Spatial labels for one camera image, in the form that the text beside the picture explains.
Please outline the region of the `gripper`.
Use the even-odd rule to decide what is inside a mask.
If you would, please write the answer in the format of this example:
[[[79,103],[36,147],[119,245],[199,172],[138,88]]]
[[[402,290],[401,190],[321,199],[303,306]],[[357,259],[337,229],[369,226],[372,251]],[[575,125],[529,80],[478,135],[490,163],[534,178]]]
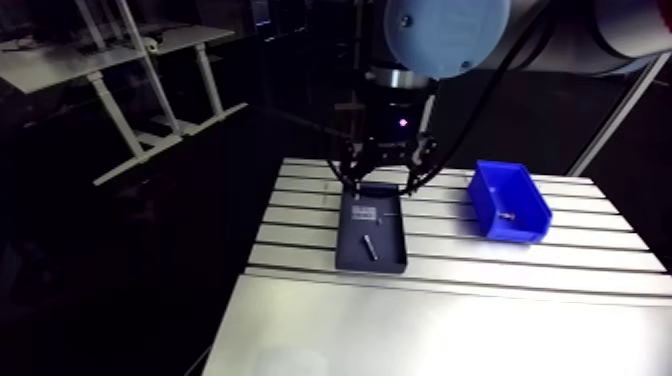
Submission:
[[[424,134],[423,115],[432,90],[365,85],[362,143],[346,142],[340,173],[355,200],[360,199],[361,181],[374,170],[376,161],[405,161],[408,175],[404,194],[424,186],[436,170],[437,141]]]

